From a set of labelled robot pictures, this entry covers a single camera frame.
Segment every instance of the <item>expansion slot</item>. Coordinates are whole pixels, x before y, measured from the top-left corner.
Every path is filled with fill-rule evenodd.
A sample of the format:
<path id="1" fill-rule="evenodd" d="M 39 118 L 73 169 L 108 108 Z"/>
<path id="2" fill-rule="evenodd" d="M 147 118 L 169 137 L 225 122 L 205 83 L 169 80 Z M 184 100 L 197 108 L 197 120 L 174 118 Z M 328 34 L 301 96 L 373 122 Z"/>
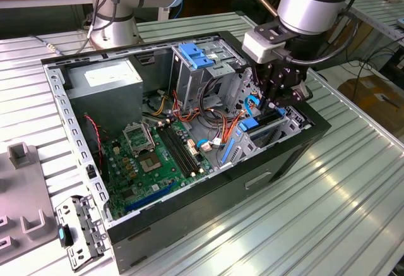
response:
<path id="1" fill-rule="evenodd" d="M 139 200 L 139 201 L 137 201 L 135 203 L 127 205 L 125 207 L 125 211 L 130 212 L 132 210 L 136 210 L 137 208 L 140 208 L 143 205 L 146 205 L 146 204 L 148 204 L 148 203 L 150 203 L 152 201 L 155 201 L 155 200 L 161 198 L 162 196 L 165 196 L 165 195 L 169 194 L 171 188 L 173 186 L 175 186 L 176 184 L 177 184 L 176 182 L 173 182 L 172 184 L 166 186 L 164 189 L 162 189 L 162 190 L 160 190 L 160 191 L 158 191 L 158 192 L 156 192 L 154 194 L 151 194 L 151 195 L 149 195 L 147 197 L 144 197 L 142 200 Z"/>

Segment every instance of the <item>slotted metal surface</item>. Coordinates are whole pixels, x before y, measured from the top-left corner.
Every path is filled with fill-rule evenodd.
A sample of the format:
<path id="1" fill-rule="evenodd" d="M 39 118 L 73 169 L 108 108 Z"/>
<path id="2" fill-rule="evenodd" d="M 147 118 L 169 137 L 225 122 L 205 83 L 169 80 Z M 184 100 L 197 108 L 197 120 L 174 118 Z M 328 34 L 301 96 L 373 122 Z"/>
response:
<path id="1" fill-rule="evenodd" d="M 350 12 L 392 40 L 404 37 L 404 29 L 397 19 L 404 17 L 404 2 L 389 3 L 385 0 L 356 0 Z"/>
<path id="2" fill-rule="evenodd" d="M 139 26 L 145 41 L 254 24 L 228 13 Z M 46 35 L 63 52 L 79 32 Z M 85 195 L 39 63 L 52 54 L 29 38 L 0 41 L 0 150 L 36 145 L 53 206 Z M 387 275 L 404 254 L 403 146 L 315 73 L 310 104 L 331 124 L 281 180 L 125 275 Z M 73 275 L 53 241 L 0 267 L 1 275 Z M 117 275 L 110 250 L 79 275 Z"/>

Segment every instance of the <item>cardboard box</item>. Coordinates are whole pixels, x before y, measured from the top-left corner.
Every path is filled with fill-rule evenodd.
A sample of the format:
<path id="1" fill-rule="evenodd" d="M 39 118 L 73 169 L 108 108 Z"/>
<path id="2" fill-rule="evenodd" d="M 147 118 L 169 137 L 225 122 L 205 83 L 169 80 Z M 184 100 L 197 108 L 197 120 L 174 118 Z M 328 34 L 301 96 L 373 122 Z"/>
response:
<path id="1" fill-rule="evenodd" d="M 355 81 L 347 80 L 338 91 L 351 99 Z M 404 135 L 404 98 L 380 77 L 360 78 L 354 102 L 395 137 Z"/>

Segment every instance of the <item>yellow cable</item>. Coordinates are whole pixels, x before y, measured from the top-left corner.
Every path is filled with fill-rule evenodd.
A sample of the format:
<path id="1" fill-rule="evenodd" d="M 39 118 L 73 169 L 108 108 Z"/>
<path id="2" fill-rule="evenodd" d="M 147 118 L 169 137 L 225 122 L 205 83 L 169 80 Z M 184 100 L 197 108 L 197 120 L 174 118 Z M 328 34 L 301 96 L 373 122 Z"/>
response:
<path id="1" fill-rule="evenodd" d="M 158 116 L 163 112 L 164 102 L 165 102 L 165 97 L 162 98 L 162 104 L 161 104 L 160 108 L 158 109 L 158 111 L 152 114 L 153 116 Z"/>

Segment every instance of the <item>green circuit board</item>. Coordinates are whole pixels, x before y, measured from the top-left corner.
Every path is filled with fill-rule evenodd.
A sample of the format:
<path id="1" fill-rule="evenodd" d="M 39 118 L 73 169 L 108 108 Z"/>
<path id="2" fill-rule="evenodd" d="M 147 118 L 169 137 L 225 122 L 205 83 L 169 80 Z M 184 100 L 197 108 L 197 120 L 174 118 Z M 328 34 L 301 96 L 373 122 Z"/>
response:
<path id="1" fill-rule="evenodd" d="M 181 122 L 173 123 L 171 128 L 180 140 L 182 137 L 186 140 L 192 139 Z M 104 184 L 110 198 L 109 209 L 115 220 L 130 212 L 128 208 L 131 205 L 136 208 L 146 205 L 213 172 L 208 160 L 200 154 L 199 161 L 193 158 L 198 164 L 199 172 L 196 172 L 195 176 L 184 175 L 157 133 L 157 129 L 148 130 L 155 143 L 155 149 L 152 152 L 142 152 L 138 157 L 133 155 L 124 134 L 115 140 L 102 143 L 109 170 L 109 180 L 104 181 Z M 141 129 L 132 131 L 128 137 L 132 146 L 141 145 L 146 141 Z"/>

